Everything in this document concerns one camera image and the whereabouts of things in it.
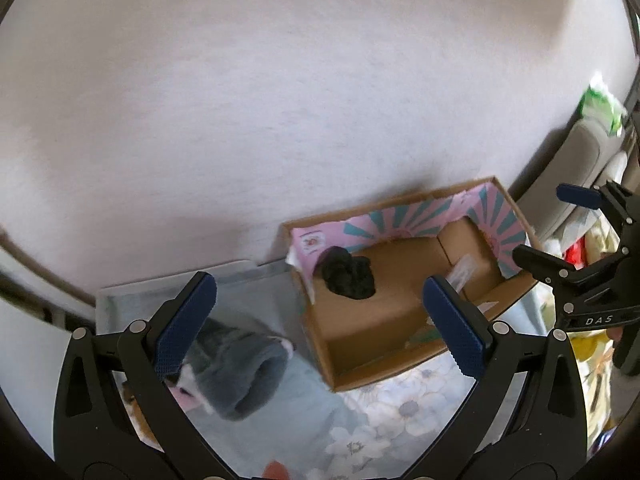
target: cardboard box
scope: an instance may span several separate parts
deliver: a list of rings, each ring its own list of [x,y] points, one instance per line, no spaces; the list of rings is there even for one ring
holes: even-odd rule
[[[442,198],[491,182],[510,204],[530,243],[540,248],[532,228],[496,178],[398,196],[379,203],[313,216],[284,224],[287,236],[294,228],[340,221],[374,210]],[[366,300],[351,300],[330,292],[319,276],[313,277],[315,303],[307,296],[305,330],[316,352],[322,376],[335,392],[370,384],[420,364],[446,349],[441,339],[406,347],[407,340],[426,323],[422,305],[424,280],[446,275],[464,255],[478,263],[461,296],[475,304],[497,302],[486,316],[493,319],[519,300],[536,283],[523,270],[506,280],[482,233],[469,218],[447,224],[436,237],[381,242],[357,254],[370,258],[376,293]],[[292,269],[302,285],[299,273]]]

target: flower center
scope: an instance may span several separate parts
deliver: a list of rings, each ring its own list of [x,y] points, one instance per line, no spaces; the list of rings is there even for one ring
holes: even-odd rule
[[[398,413],[400,413],[400,416],[404,418],[414,416],[419,411],[420,406],[418,406],[418,403],[415,402],[415,400],[408,400],[407,402],[403,402],[398,408]]]
[[[349,453],[351,453],[352,455],[355,455],[356,453],[361,452],[363,448],[364,448],[364,444],[361,442],[350,442],[347,444],[347,449],[349,450]]]

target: screw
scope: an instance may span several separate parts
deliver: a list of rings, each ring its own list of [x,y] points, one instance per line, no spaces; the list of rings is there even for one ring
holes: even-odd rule
[[[504,335],[509,331],[509,325],[501,321],[496,321],[494,323],[494,331],[498,334]]]
[[[554,337],[558,339],[558,341],[564,341],[566,339],[566,333],[556,328],[554,330]]]
[[[73,339],[82,339],[84,336],[86,336],[86,329],[82,327],[76,328],[71,334]]]
[[[146,328],[146,321],[142,319],[137,319],[129,325],[129,330],[131,330],[134,334],[142,332],[145,328]]]

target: gray plush item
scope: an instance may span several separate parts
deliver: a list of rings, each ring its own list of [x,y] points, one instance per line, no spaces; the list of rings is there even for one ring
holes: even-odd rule
[[[208,318],[186,360],[218,415],[242,420],[271,400],[289,355],[277,338]]]

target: open box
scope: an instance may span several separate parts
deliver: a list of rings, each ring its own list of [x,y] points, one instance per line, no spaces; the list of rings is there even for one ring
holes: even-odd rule
[[[463,201],[466,200],[466,195],[482,189],[482,186],[490,188],[494,192],[494,198],[497,197],[488,206],[485,192],[479,209],[481,212],[484,211],[485,218],[492,216],[488,209],[494,204],[497,208],[499,199],[502,206],[513,211],[513,214],[510,214],[514,220],[517,219],[521,227],[519,231],[523,237],[522,241],[526,235],[534,248],[540,248],[532,228],[516,203],[497,179],[491,177],[288,222],[284,224],[284,228],[289,241],[293,243],[293,260],[296,260],[296,250],[299,256],[303,256],[300,239],[306,240],[308,245],[318,244],[317,249],[311,245],[311,252],[317,250],[321,253],[330,245],[347,246],[346,242],[330,243],[330,240],[324,239],[324,235],[318,236],[316,233],[319,231],[315,229],[319,224],[351,221],[359,216],[368,216],[382,233],[383,213],[391,215],[395,211],[397,214],[399,210],[404,210],[400,206],[418,203],[438,205],[442,203],[438,202],[439,199],[448,197],[452,197],[454,202]],[[398,222],[393,218],[388,218],[387,222],[398,227]],[[496,247],[495,240],[478,228],[477,224],[481,223],[478,222],[478,216],[469,209],[469,215],[436,228],[421,230],[417,234],[415,231],[412,234],[404,234],[395,229],[388,237],[376,236],[374,245],[363,248],[349,247],[354,254],[365,255],[371,261],[376,293],[366,300],[351,300],[330,292],[321,277],[312,275],[310,267],[306,273],[299,264],[297,266],[301,272],[292,269],[306,293],[307,306],[303,315],[306,333],[316,353],[322,376],[333,391],[350,390],[394,376],[446,349],[439,338],[419,344],[408,345],[407,342],[416,330],[427,323],[427,313],[422,304],[424,280],[434,274],[446,276],[465,254],[470,254],[478,267],[460,295],[475,304],[495,302],[485,313],[489,319],[499,316],[531,289],[535,284],[533,277],[517,268],[511,269],[511,272],[505,268],[502,255],[506,254],[506,251]],[[345,224],[349,225],[350,232],[366,237],[369,243],[374,243],[368,239],[372,235],[349,222],[331,226],[338,226],[347,232],[347,229],[342,227]],[[437,234],[424,234],[430,230]],[[502,258],[500,265],[496,256]]]

